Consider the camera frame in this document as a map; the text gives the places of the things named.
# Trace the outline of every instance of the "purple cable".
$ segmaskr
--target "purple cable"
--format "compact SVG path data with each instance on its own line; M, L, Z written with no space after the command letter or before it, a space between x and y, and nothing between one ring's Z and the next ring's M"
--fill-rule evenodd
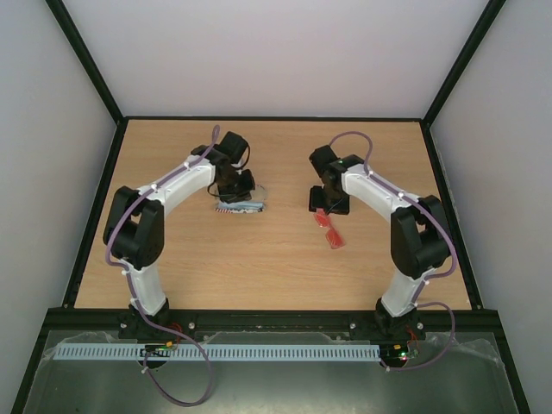
M425 367L428 367L429 365L432 365L435 362L439 361L441 359L441 357L443 355L445 355L445 353L449 350L449 348L452 345L452 342L455 340L456 321L455 321L455 314L452 311L452 309L450 309L449 306L444 304L443 302L428 302L427 304L419 304L417 307L418 308L425 308L427 306L435 306L435 305L442 306L443 308L445 308L448 311L448 313L450 315L450 322L451 322L450 337L448 338L448 341L447 341L447 344L445 345L445 347L432 360L424 362L423 364L420 364L420 365L416 365L414 367L401 367L401 368L389 367L389 366L387 366L387 364L385 364L385 362L383 360L381 360L381 365L383 365L383 367L386 369L386 371L394 371L394 372L398 373L398 372L401 372L401 371L413 371L415 369L425 368Z
M450 274L452 274L456 270L456 267L458 266L458 256L456 254L455 245L452 242L452 240L450 239L450 237L447 234L447 232L445 231L445 229L416 200L413 200L412 198L405 195L404 192L402 190L400 190L399 188L397 188L393 185L387 184L384 180L380 179L380 177L377 174L375 174L373 172L370 173L370 170L368 168L368 159L370 158L370 155L372 154L373 142L372 142L372 139L368 135L366 135L366 134L364 134L360 131L343 132L339 135L336 135L334 138L332 138L332 140L329 142L329 145L331 146L335 141L337 141L337 139L339 139L339 138L341 138L342 136L345 136L345 135L359 135L359 136L365 138L368 141L368 151L367 151L366 157L364 158L364 172L368 176L368 179L373 180L374 182L378 183L379 185L384 187L386 190L388 190L392 194L396 195L399 198L403 198L406 202L412 204L416 209L418 209L418 211L420 211L424 216L426 216L428 220L430 220L431 224L433 224L435 226L435 228L437 229L437 231L439 232L439 234L441 235L443 240L447 243L448 250L450 251L450 255L452 256L452 263L450 264L450 269L446 272L443 272L443 273L431 274L430 276L427 276L425 278L425 280L444 278L444 277L449 276ZM412 300L414 302L416 302L416 300L420 296L420 293L422 292L424 286L425 286L425 284L422 283L417 288L416 292L414 293L414 297L412 298Z
M162 177L161 179L159 179L158 181L156 181L154 184L155 184L155 187L154 188L161 188L164 184L166 184L167 181L169 181L170 179L173 179L174 177L176 177L177 175L183 173L184 171L186 171L189 167L191 166L195 166L196 164L200 163L204 158L205 156L207 156L207 154L209 153L209 151L215 146L215 143L216 143L216 140L218 139L218 134L220 132L220 126L218 125L215 125L215 127L213 128L213 132L212 132L212 135L211 135L211 142L210 142L210 145L205 149L205 151L203 151L203 153L199 156L199 158L197 158L196 160L192 161L189 165L187 164L184 164L183 166L178 166L177 168L175 168L174 170L172 170L170 173L168 173L165 177ZM198 399L197 401L194 401L192 403L187 403L185 401L180 401L179 399L176 399L174 397L172 397L171 395L169 395L164 389L163 387L159 384L159 382L157 382L157 380L155 379L154 375L149 371L149 369L147 368L147 358L149 358L150 356L150 353L147 353L146 356L144 357L144 361L143 361L143 366L144 366L144 372L147 374L147 376L154 382L154 385L155 387L157 388L157 390L159 391L159 393L166 399L168 400L169 402L175 404L175 405L178 405L180 407L193 407L193 406L196 406L196 405L200 405L202 404L203 402L205 402L212 390L213 390L213 385L214 385L214 382L215 382L215 375L214 375L214 371L213 371L213 366L209 360L209 356L207 355L207 353L205 352L205 350L201 347L201 345L199 345L196 341L194 341L192 338L190 338L188 335L186 334L183 334L182 332L178 332L177 330L174 330L174 329L170 329L170 328L166 328L164 326L161 326L161 325L158 325L157 323L154 323L152 321L150 321L147 316L146 316L146 312L144 311L144 308L141 306L141 303L140 303L140 300L138 300L138 297L136 295L136 290L135 290L135 287L132 283L132 278L130 277L130 268L129 266L127 266L125 263L121 263L119 261L113 261L111 259L111 249L113 248L113 243L115 242L115 239L117 237L117 235L119 234L119 231L121 231L121 227L122 225L126 222L127 218L129 218L129 216L132 214L132 212L135 210L136 207L138 207L138 205L147 197L149 196L150 194L152 194L155 189L154 188L150 188L146 191L144 191L137 199L136 201L134 201L130 207L127 208L127 210L122 214L121 216L121 219L119 220L119 222L117 223L117 225L115 226L115 228L113 229L113 232L111 233L111 236L110 236L110 239L108 240L108 243L107 243L107 248L105 249L105 261L107 262L108 265L110 266L113 266L113 267L121 267L122 269L124 269L124 272L126 272L126 276L127 276L127 282L129 284L129 290L130 290L130 296L132 297L132 299L135 301L135 307L136 309L138 310L138 312L140 313L140 316L142 317L142 319L144 320L144 322L146 322L149 326L151 326L152 328L155 328L155 329L159 329L159 330L163 330L169 334L172 334L172 335L175 335L175 336L179 336L181 337L182 339L188 341L189 343L191 343L193 346L195 346L199 352L201 353L201 355L204 357L205 359L205 362L207 364L207 370L209 371L209 383L207 385L207 388L205 389L205 392L204 392L204 395Z

